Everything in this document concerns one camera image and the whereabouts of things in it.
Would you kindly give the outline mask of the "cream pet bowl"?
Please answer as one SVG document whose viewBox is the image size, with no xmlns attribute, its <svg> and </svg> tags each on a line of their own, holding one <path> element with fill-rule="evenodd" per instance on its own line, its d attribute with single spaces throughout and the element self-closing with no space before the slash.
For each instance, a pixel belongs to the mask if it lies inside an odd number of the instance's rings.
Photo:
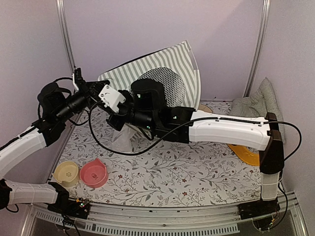
<svg viewBox="0 0 315 236">
<path fill-rule="evenodd" d="M 79 182 L 79 167 L 75 162 L 65 161 L 56 167 L 52 176 L 62 187 L 70 188 Z"/>
</svg>

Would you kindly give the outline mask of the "aluminium frame post left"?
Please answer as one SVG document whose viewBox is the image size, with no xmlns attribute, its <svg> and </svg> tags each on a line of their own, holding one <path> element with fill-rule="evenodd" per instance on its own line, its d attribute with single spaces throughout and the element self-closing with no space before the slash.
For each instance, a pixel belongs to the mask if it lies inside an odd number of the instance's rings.
<svg viewBox="0 0 315 236">
<path fill-rule="evenodd" d="M 75 69 L 77 68 L 77 66 L 75 63 L 75 58 L 74 58 L 71 40 L 70 40 L 70 34 L 68 30 L 68 25 L 67 25 L 64 0 L 56 0 L 56 7 L 57 7 L 57 15 L 58 15 L 58 20 L 60 24 L 66 58 L 69 64 L 70 71 L 71 73 L 73 73 Z"/>
</svg>

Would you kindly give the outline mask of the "floral table mat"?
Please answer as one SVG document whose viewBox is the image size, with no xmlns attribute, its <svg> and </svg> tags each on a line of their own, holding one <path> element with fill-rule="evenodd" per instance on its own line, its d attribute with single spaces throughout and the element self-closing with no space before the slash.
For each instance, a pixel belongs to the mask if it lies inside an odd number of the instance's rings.
<svg viewBox="0 0 315 236">
<path fill-rule="evenodd" d="M 109 179 L 100 188 L 83 182 L 69 188 L 73 198 L 142 207 L 193 207 L 255 201 L 260 198 L 259 168 L 242 162 L 226 144 L 162 141 L 143 155 L 115 154 L 114 130 L 99 109 L 92 122 L 75 127 L 59 162 L 79 167 L 99 159 Z"/>
</svg>

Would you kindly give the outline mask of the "yellow double pet bowl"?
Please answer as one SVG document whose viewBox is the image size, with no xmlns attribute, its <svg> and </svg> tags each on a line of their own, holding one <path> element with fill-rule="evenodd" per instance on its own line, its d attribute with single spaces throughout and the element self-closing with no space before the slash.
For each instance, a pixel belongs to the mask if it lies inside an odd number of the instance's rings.
<svg viewBox="0 0 315 236">
<path fill-rule="evenodd" d="M 250 151 L 245 146 L 228 144 L 229 148 L 239 157 L 240 160 L 251 166 L 259 166 L 259 154 Z"/>
</svg>

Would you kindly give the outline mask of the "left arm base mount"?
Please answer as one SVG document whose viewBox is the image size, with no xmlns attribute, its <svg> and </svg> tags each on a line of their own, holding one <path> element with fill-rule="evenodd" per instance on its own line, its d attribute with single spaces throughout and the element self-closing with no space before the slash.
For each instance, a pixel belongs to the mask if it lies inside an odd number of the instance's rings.
<svg viewBox="0 0 315 236">
<path fill-rule="evenodd" d="M 70 199 L 67 190 L 57 190 L 57 199 L 53 204 L 47 204 L 47 209 L 61 215 L 87 219 L 90 212 L 90 200 L 84 198 Z"/>
</svg>

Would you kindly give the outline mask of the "green striped pet tent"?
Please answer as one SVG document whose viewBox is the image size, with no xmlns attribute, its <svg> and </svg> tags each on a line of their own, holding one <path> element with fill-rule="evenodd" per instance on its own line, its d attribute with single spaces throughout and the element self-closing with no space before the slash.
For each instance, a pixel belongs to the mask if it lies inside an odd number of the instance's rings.
<svg viewBox="0 0 315 236">
<path fill-rule="evenodd" d="M 151 138 L 189 143 L 189 120 L 199 106 L 201 80 L 188 41 L 141 56 L 102 73 L 117 92 L 107 123 L 116 131 L 128 124 Z"/>
</svg>

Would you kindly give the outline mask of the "aluminium frame post right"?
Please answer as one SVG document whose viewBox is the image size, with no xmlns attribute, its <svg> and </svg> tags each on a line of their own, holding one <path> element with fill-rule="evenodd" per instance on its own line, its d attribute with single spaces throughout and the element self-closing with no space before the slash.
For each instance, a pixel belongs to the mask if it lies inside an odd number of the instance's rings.
<svg viewBox="0 0 315 236">
<path fill-rule="evenodd" d="M 250 66 L 249 76 L 248 80 L 245 86 L 245 90 L 243 93 L 243 97 L 248 97 L 251 93 L 252 86 L 254 83 L 256 71 L 259 64 L 259 59 L 261 55 L 261 51 L 263 48 L 263 42 L 268 26 L 268 18 L 269 18 L 269 11 L 270 11 L 270 0 L 263 0 L 262 1 L 262 11 L 261 11 L 261 17 L 260 17 L 260 23 L 259 23 L 259 29 L 258 29 L 258 35 L 257 35 L 257 41 L 255 45 L 254 55 L 252 59 L 252 63 Z"/>
</svg>

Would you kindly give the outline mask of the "round wooden floral plate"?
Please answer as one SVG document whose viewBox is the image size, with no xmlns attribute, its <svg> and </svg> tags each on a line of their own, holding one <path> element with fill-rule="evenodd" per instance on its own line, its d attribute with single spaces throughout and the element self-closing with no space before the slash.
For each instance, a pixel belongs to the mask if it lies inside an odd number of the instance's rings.
<svg viewBox="0 0 315 236">
<path fill-rule="evenodd" d="M 204 112 L 210 113 L 210 114 L 213 113 L 212 109 L 210 107 L 208 107 L 207 105 L 204 105 L 204 104 L 199 104 L 198 110 L 199 111 L 204 111 Z"/>
</svg>

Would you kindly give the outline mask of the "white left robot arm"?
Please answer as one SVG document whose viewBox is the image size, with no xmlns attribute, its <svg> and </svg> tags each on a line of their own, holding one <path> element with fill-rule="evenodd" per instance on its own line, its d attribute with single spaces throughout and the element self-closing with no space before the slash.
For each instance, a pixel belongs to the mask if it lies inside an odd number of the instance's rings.
<svg viewBox="0 0 315 236">
<path fill-rule="evenodd" d="M 57 82 L 47 84 L 37 96 L 42 117 L 23 133 L 0 148 L 0 207 L 19 203 L 54 204 L 62 213 L 70 213 L 72 200 L 68 191 L 59 184 L 29 184 L 5 180 L 4 176 L 17 164 L 33 153 L 56 142 L 66 128 L 66 122 L 85 108 L 99 101 L 101 90 L 108 83 L 76 82 L 77 91 L 72 93 Z"/>
</svg>

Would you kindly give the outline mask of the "pink pet bowl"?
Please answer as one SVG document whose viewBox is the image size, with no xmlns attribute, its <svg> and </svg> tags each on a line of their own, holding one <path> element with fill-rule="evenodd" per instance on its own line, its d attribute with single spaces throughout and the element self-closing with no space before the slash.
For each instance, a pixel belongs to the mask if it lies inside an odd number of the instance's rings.
<svg viewBox="0 0 315 236">
<path fill-rule="evenodd" d="M 100 188 L 108 181 L 105 164 L 98 158 L 85 164 L 80 170 L 80 179 L 90 188 Z"/>
</svg>

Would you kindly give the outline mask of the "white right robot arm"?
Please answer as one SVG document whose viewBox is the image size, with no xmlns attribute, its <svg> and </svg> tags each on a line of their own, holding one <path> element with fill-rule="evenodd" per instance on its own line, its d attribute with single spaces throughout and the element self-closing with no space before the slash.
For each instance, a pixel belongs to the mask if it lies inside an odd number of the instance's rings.
<svg viewBox="0 0 315 236">
<path fill-rule="evenodd" d="M 261 199 L 254 210 L 265 214 L 273 207 L 284 168 L 283 142 L 273 113 L 265 118 L 243 118 L 168 107 L 163 84 L 151 79 L 134 81 L 130 90 L 105 85 L 98 96 L 109 110 L 108 124 L 115 130 L 128 123 L 169 142 L 216 142 L 258 150 Z"/>
</svg>

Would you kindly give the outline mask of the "aluminium frame post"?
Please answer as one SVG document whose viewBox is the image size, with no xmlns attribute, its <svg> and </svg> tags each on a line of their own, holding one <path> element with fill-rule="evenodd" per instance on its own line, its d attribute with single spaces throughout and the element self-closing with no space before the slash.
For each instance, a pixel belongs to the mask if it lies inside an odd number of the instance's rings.
<svg viewBox="0 0 315 236">
<path fill-rule="evenodd" d="M 75 69 L 77 68 L 77 66 L 75 63 L 75 58 L 74 58 L 71 40 L 70 40 L 70 34 L 68 30 L 68 25 L 67 25 L 64 0 L 56 0 L 56 7 L 57 7 L 57 15 L 58 15 L 58 20 L 60 24 L 66 58 L 69 64 L 70 71 L 71 73 L 73 73 Z"/>
<path fill-rule="evenodd" d="M 260 17 L 260 23 L 259 23 L 259 29 L 258 29 L 258 35 L 257 35 L 257 41 L 255 45 L 254 55 L 252 59 L 252 63 L 250 66 L 249 76 L 248 80 L 245 86 L 245 90 L 243 93 L 243 97 L 248 97 L 251 93 L 252 86 L 254 83 L 256 71 L 259 64 L 259 59 L 261 55 L 261 51 L 263 48 L 263 42 L 268 26 L 268 18 L 269 18 L 269 11 L 270 11 L 270 0 L 263 0 L 262 1 L 262 11 L 261 11 L 261 17 Z"/>
</svg>

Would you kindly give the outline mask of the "green checked cushion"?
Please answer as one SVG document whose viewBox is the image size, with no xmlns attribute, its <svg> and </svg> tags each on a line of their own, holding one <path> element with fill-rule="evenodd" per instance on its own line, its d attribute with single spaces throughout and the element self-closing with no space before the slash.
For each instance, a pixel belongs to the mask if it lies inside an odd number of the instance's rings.
<svg viewBox="0 0 315 236">
<path fill-rule="evenodd" d="M 245 118 L 265 118 L 267 113 L 274 113 L 278 121 L 283 121 L 273 86 L 266 77 L 253 95 L 233 100 L 229 115 Z"/>
</svg>

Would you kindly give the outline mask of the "front aluminium rail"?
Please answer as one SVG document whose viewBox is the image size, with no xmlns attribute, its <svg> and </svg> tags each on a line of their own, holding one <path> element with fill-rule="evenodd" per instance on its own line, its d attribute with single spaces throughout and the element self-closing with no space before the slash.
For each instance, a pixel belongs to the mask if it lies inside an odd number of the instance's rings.
<svg viewBox="0 0 315 236">
<path fill-rule="evenodd" d="M 308 236 L 309 232 L 293 192 L 279 195 L 276 227 L 262 232 L 272 214 L 242 219 L 237 204 L 195 207 L 136 207 L 91 204 L 87 219 L 75 226 L 44 205 L 32 205 L 23 236 Z"/>
</svg>

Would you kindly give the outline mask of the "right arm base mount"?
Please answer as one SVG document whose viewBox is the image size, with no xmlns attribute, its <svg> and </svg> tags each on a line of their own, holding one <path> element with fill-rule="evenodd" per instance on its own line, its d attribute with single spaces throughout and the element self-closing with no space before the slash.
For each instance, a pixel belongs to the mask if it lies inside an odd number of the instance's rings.
<svg viewBox="0 0 315 236">
<path fill-rule="evenodd" d="M 278 199 L 271 201 L 259 199 L 253 202 L 238 204 L 237 207 L 242 220 L 271 214 L 280 210 Z"/>
</svg>

